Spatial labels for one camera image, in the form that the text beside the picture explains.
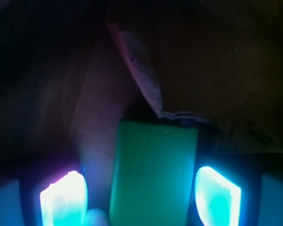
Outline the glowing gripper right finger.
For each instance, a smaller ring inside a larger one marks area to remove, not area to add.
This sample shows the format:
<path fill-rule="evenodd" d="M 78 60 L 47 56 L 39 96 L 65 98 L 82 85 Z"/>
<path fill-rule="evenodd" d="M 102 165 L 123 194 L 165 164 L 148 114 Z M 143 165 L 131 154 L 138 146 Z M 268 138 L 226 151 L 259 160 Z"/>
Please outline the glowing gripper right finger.
<path fill-rule="evenodd" d="M 242 189 L 210 166 L 201 167 L 195 178 L 195 202 L 205 226 L 237 226 Z"/>

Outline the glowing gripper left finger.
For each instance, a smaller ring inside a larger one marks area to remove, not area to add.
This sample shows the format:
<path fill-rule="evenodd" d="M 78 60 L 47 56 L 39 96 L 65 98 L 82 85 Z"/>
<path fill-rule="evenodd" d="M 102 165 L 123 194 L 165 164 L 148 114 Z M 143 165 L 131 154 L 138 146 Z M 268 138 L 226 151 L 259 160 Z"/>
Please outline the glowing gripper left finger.
<path fill-rule="evenodd" d="M 39 194 L 44 226 L 82 226 L 85 222 L 88 187 L 84 176 L 70 171 Z"/>

